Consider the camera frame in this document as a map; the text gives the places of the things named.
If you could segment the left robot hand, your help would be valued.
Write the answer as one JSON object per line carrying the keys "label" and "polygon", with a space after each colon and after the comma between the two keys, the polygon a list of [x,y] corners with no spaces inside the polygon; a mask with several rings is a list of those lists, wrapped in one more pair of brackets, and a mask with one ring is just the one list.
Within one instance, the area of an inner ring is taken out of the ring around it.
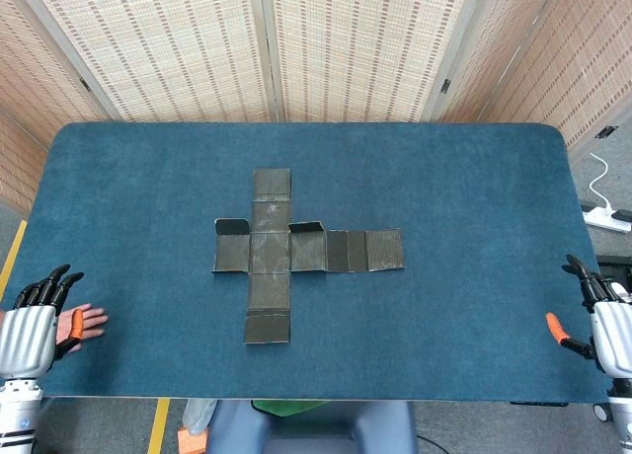
{"label": "left robot hand", "polygon": [[6,312],[1,325],[3,379],[38,379],[83,339],[83,311],[76,309],[71,314],[68,336],[56,340],[68,292],[84,276],[69,270],[69,265],[61,265],[46,278],[27,285]]}

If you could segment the person's bare hand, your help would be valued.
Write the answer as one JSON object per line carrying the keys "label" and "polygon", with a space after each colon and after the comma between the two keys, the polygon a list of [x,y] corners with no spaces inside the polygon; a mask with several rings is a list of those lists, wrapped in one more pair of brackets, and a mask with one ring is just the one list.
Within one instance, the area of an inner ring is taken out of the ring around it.
{"label": "person's bare hand", "polygon": [[72,309],[63,310],[57,322],[56,342],[65,341],[72,329],[72,315],[76,310],[80,310],[83,316],[83,334],[81,341],[100,337],[105,331],[105,325],[109,316],[104,308],[93,307],[86,303]]}

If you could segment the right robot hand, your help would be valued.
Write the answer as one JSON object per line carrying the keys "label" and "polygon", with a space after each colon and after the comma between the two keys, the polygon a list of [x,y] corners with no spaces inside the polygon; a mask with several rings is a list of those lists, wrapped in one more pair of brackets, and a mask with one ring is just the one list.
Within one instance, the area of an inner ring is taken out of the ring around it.
{"label": "right robot hand", "polygon": [[591,342],[569,336],[559,319],[547,313],[545,320],[556,343],[594,360],[597,368],[613,379],[631,378],[631,293],[612,278],[590,269],[568,254],[563,270],[574,274],[580,283],[592,328]]}

